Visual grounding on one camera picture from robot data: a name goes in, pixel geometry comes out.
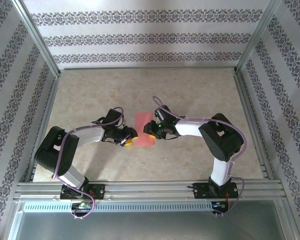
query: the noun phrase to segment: purple cable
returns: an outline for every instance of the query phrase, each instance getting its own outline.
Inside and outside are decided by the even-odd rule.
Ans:
[[[66,185],[68,188],[74,190],[75,192],[77,193],[80,193],[80,194],[84,194],[86,196],[88,196],[89,198],[91,198],[92,200],[92,207],[90,209],[89,212],[87,212],[85,215],[83,216],[77,216],[76,215],[76,211],[74,211],[74,213],[71,213],[75,218],[78,218],[78,219],[83,219],[85,217],[87,217],[90,213],[92,213],[92,211],[95,209],[95,199],[88,193],[84,192],[84,191],[81,191],[79,189],[76,189],[72,186],[70,186],[69,184],[65,183],[63,180],[61,180],[58,176],[58,170],[59,170],[59,167],[60,167],[60,163],[61,163],[61,157],[62,157],[62,153],[64,151],[64,147],[65,147],[65,142],[66,142],[66,139],[67,137],[74,133],[74,132],[77,132],[77,131],[80,131],[80,130],[83,130],[83,129],[90,129],[90,128],[96,128],[96,127],[102,127],[102,126],[107,126],[107,125],[111,125],[111,124],[114,124],[116,123],[117,121],[119,121],[123,115],[124,115],[124,110],[122,107],[120,106],[117,106],[115,108],[113,108],[113,110],[116,110],[116,109],[120,109],[121,110],[121,115],[114,121],[111,121],[111,122],[108,122],[108,123],[100,123],[100,124],[95,124],[95,125],[87,125],[87,126],[80,126],[80,127],[77,127],[77,128],[74,128],[72,130],[70,130],[62,139],[62,142],[61,142],[61,145],[60,145],[60,150],[59,150],[59,155],[58,155],[58,160],[56,162],[56,166],[55,166],[55,169],[54,169],[54,173],[53,173],[53,176],[52,176],[52,179],[57,179],[59,180],[61,183],[63,183],[64,185]]]
[[[153,99],[153,101],[154,101],[154,102],[155,102],[155,103],[156,103],[163,111],[165,111],[166,113],[168,113],[168,114],[174,116],[174,117],[177,118],[177,119],[183,119],[183,120],[186,120],[186,121],[193,121],[193,122],[203,122],[203,121],[207,121],[207,122],[209,122],[209,121],[211,121],[211,122],[216,122],[216,123],[219,123],[219,124],[227,125],[227,126],[233,128],[236,132],[238,132],[238,133],[240,134],[240,136],[241,136],[242,139],[243,139],[243,149],[238,153],[238,155],[234,156],[233,159],[231,160],[230,165],[229,165],[229,168],[228,168],[227,174],[228,174],[229,177],[231,177],[231,178],[233,178],[233,179],[241,180],[241,181],[242,181],[242,188],[241,188],[241,191],[240,191],[240,193],[238,194],[238,197],[237,197],[237,199],[235,200],[234,204],[233,204],[232,207],[226,212],[226,213],[228,213],[230,210],[232,210],[232,209],[234,208],[234,206],[237,205],[237,203],[238,203],[238,201],[239,201],[239,198],[241,197],[242,192],[244,191],[244,188],[245,188],[245,181],[244,181],[244,179],[243,179],[242,177],[231,176],[231,175],[230,175],[230,173],[231,173],[231,168],[232,168],[232,166],[233,166],[233,164],[234,164],[234,161],[235,161],[237,158],[239,158],[239,157],[245,152],[245,150],[247,149],[247,139],[246,139],[245,135],[244,135],[244,134],[242,133],[242,131],[240,131],[237,127],[235,127],[235,126],[233,126],[232,124],[230,124],[230,123],[228,123],[228,122],[225,122],[225,121],[221,121],[221,120],[217,120],[217,119],[212,119],[212,118],[188,118],[188,117],[182,118],[182,117],[180,117],[180,116],[178,116],[178,115],[176,115],[176,114],[174,114],[174,113],[168,111],[167,109],[163,108],[163,107],[162,107],[162,106],[163,106],[163,103],[162,103],[162,101],[160,100],[160,98],[158,98],[157,96],[153,96],[152,99]]]

